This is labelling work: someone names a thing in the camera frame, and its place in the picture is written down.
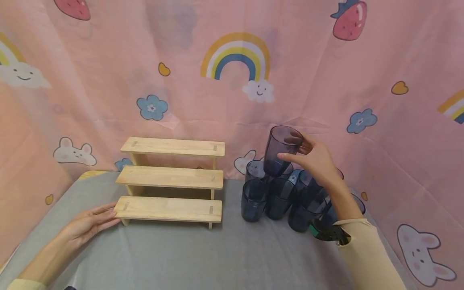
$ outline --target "left hand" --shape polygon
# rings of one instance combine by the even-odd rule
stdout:
[[[55,239],[64,243],[68,250],[77,250],[97,233],[121,221],[114,218],[116,212],[111,209],[115,205],[116,202],[112,202],[79,213],[61,229]]]

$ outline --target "rainbow print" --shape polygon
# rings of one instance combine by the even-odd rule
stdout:
[[[447,99],[438,107],[438,112],[458,122],[464,123],[464,90]]]
[[[15,62],[26,62],[19,49],[3,33],[0,32],[0,65]]]
[[[219,80],[224,66],[231,61],[240,61],[248,67],[249,81],[258,82],[269,77],[270,56],[266,43],[244,32],[230,33],[216,40],[206,52],[200,76]]]

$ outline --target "pink curtain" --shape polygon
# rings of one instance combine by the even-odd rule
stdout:
[[[128,164],[130,136],[224,141],[218,167],[241,179],[285,124],[330,146],[419,288],[462,289],[463,12],[458,0],[2,1],[0,261],[80,174]]]

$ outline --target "right hand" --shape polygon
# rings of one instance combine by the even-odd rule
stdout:
[[[322,187],[329,188],[340,183],[340,181],[343,182],[338,169],[332,161],[329,148],[308,134],[302,134],[302,136],[303,143],[298,152],[303,155],[279,153],[277,157],[284,161],[294,162],[308,170],[317,181],[317,184]]]

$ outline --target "wooden shelf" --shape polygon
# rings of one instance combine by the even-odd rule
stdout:
[[[116,183],[130,186],[222,189],[222,170],[127,165]]]
[[[181,154],[222,157],[224,142],[130,137],[121,152],[133,154]]]
[[[122,196],[116,218],[220,223],[222,201]]]

